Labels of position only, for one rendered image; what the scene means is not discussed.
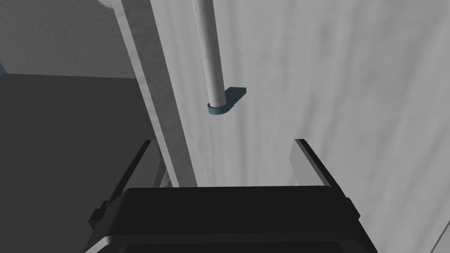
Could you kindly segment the pale grey appliance door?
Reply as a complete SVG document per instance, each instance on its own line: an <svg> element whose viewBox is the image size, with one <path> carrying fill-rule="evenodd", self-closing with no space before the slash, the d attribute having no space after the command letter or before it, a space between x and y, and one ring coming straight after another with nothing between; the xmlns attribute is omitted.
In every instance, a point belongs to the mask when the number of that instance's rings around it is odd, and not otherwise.
<svg viewBox="0 0 450 253"><path fill-rule="evenodd" d="M450 0L210 0L224 87L208 112L198 0L112 0L176 187L294 185L305 139L378 253L435 253L450 221Z"/></svg>

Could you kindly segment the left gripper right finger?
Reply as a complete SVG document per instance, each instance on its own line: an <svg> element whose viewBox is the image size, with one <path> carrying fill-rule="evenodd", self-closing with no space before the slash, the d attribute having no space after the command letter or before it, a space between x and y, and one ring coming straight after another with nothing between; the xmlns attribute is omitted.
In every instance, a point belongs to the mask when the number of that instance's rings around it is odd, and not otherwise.
<svg viewBox="0 0 450 253"><path fill-rule="evenodd" d="M304 139L295 139L293 141L290 162L298 185L325 185L339 188L330 172Z"/></svg>

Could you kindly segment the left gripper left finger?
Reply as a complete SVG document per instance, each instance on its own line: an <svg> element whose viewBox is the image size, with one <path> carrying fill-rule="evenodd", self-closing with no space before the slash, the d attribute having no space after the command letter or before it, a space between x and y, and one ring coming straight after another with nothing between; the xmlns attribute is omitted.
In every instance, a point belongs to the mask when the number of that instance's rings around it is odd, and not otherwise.
<svg viewBox="0 0 450 253"><path fill-rule="evenodd" d="M114 188L108 204L129 188L160 187L165 173L166 166L158 142L145 140Z"/></svg>

